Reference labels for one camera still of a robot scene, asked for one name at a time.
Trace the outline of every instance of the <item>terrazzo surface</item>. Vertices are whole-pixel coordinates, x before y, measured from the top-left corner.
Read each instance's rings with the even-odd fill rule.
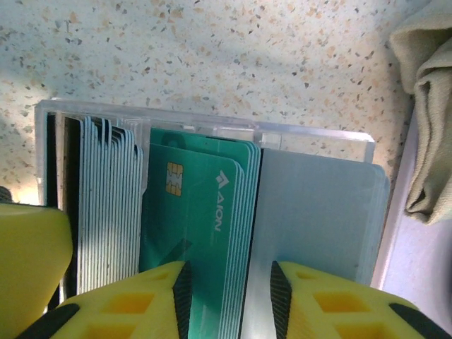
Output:
[[[427,3],[2,1],[0,185],[37,202],[51,97],[365,131],[394,179],[412,103],[388,36]]]

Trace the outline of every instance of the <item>clear plastic case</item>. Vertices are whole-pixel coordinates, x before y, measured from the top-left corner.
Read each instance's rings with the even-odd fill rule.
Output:
[[[103,117],[110,119],[113,125],[132,130],[135,133],[136,144],[143,148],[145,154],[143,183],[147,182],[149,135],[153,126],[175,131],[191,131],[210,136],[253,141],[261,148],[288,150],[360,162],[372,162],[375,149],[374,139],[367,133],[272,124],[233,117],[171,112],[161,109],[59,99],[43,100],[35,108],[37,181],[40,203],[44,203],[46,117],[48,114],[80,118],[85,116]]]

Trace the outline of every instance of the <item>green bank card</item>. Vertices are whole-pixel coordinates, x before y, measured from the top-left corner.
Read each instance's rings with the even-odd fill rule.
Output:
[[[217,338],[239,164],[163,145],[150,145],[143,195],[140,271],[190,260],[193,302],[190,338]]]
[[[246,268],[251,243],[251,228],[260,149],[248,141],[204,136],[194,133],[152,129],[150,142],[236,160],[244,171],[244,185],[239,192],[240,204],[234,216],[226,266],[220,338],[237,337],[241,319]]]

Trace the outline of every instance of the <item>towel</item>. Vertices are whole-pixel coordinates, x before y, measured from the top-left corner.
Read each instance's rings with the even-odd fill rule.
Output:
[[[390,41],[419,128],[406,213],[431,225],[452,218],[452,0],[433,0]]]

